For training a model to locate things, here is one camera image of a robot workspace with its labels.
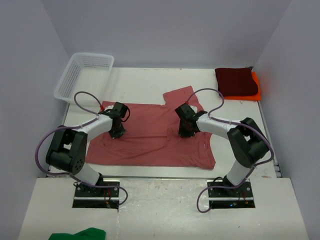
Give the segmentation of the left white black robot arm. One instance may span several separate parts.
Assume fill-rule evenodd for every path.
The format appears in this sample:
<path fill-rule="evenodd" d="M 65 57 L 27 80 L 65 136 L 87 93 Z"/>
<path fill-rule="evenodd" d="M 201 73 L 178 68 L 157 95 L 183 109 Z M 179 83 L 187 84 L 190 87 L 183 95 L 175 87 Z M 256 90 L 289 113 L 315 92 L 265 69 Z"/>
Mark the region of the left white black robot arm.
<path fill-rule="evenodd" d="M 123 136 L 126 131 L 123 122 L 130 114 L 127 105 L 116 102 L 112 108 L 103 109 L 83 124 L 58 127 L 48 148 L 46 163 L 85 185 L 92 196 L 101 195 L 106 186 L 102 175 L 86 163 L 87 144 L 104 133 L 112 139 Z"/>

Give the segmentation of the pink t shirt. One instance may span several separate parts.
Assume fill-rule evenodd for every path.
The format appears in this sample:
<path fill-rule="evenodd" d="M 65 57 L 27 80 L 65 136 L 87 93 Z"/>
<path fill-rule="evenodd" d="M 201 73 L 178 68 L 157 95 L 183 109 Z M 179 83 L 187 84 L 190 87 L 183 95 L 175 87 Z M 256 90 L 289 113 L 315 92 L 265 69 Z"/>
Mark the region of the pink t shirt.
<path fill-rule="evenodd" d="M 189 103 L 203 107 L 191 86 L 163 94 L 164 105 L 128 103 L 125 133 L 111 138 L 103 133 L 90 141 L 86 162 L 104 166 L 198 167 L 212 170 L 216 164 L 210 145 L 211 134 L 199 132 L 190 138 L 178 135 L 180 119 L 175 109 Z"/>

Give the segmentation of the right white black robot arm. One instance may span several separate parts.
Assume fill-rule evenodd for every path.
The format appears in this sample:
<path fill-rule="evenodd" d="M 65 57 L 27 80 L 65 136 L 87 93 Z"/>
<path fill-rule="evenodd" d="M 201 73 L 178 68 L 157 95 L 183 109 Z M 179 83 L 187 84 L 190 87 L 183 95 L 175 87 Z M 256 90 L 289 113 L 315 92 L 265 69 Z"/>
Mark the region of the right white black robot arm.
<path fill-rule="evenodd" d="M 175 109 L 180 119 L 178 135 L 193 137 L 196 133 L 210 133 L 229 141 L 235 162 L 223 178 L 218 189 L 233 197 L 241 191 L 241 185 L 253 170 L 274 159 L 274 151 L 267 138 L 252 118 L 227 120 L 210 116 L 209 112 L 195 112 L 187 103 Z"/>

